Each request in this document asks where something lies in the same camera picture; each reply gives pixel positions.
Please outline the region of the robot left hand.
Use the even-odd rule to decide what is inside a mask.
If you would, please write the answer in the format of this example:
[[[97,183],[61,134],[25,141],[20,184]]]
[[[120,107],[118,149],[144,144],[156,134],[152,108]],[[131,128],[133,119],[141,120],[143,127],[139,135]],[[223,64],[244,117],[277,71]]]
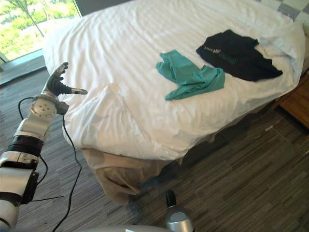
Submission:
[[[57,96],[63,94],[86,95],[88,93],[84,89],[69,87],[62,83],[63,77],[61,75],[66,72],[68,66],[68,62],[63,62],[53,71],[53,73],[48,77],[41,94],[56,98]]]

